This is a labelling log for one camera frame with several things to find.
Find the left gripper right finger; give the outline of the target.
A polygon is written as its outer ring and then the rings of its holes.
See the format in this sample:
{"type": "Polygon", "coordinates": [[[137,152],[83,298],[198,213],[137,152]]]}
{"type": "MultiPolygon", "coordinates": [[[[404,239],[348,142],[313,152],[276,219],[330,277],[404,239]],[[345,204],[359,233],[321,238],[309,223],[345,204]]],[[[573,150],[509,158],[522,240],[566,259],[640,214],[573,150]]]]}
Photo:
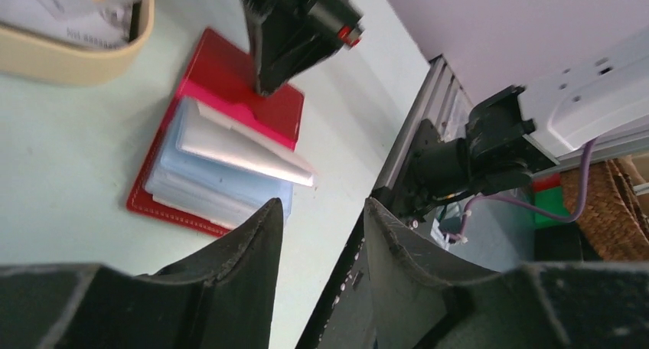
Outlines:
{"type": "Polygon", "coordinates": [[[364,205],[381,348],[646,348],[647,263],[525,263],[494,272],[364,205]]]}

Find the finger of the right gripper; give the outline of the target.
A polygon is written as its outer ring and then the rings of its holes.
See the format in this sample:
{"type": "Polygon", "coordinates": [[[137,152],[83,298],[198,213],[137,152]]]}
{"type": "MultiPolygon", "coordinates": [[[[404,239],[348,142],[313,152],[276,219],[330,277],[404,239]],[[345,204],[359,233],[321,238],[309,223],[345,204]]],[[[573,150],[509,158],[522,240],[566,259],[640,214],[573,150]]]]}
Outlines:
{"type": "Polygon", "coordinates": [[[246,26],[255,65],[255,90],[260,96],[274,94],[291,78],[343,47],[307,18],[277,8],[267,14],[247,9],[246,26]]]}

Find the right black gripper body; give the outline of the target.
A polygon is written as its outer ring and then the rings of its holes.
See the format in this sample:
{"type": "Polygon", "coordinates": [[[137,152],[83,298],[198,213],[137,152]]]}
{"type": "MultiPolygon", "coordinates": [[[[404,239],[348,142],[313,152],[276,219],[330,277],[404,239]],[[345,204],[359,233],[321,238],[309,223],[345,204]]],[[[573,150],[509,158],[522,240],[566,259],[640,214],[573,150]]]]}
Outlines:
{"type": "Polygon", "coordinates": [[[286,13],[289,18],[352,48],[364,32],[362,13],[350,0],[242,0],[248,11],[263,20],[273,12],[286,13]]]}

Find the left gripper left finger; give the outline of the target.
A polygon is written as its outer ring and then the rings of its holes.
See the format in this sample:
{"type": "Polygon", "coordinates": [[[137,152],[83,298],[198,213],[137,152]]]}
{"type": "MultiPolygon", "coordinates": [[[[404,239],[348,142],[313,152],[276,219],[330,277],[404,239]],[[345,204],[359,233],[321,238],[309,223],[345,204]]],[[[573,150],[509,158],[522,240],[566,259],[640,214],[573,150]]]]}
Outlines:
{"type": "Polygon", "coordinates": [[[96,263],[1,268],[3,348],[266,348],[284,229],[273,198],[152,275],[96,263]]]}

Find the red card holder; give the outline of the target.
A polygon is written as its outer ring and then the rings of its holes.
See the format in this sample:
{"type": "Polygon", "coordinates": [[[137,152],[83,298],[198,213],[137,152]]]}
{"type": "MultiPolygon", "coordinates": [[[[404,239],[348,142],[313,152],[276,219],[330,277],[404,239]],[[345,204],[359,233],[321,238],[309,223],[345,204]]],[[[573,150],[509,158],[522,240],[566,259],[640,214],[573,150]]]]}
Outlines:
{"type": "Polygon", "coordinates": [[[254,90],[251,56],[207,28],[126,201],[131,212],[223,236],[265,202],[292,212],[313,167],[295,152],[304,94],[254,90]]]}

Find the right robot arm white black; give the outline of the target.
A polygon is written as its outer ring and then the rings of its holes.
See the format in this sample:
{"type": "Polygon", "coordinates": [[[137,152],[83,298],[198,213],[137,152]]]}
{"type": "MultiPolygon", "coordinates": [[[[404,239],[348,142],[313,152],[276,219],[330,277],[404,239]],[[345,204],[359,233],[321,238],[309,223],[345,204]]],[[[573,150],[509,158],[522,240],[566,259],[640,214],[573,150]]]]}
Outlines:
{"type": "MultiPolygon", "coordinates": [[[[293,76],[360,42],[349,0],[242,0],[255,88],[269,96],[293,76]]],[[[604,54],[475,106],[459,139],[412,147],[391,187],[391,211],[421,220],[431,209],[528,185],[559,159],[648,114],[648,32],[604,54]]]]}

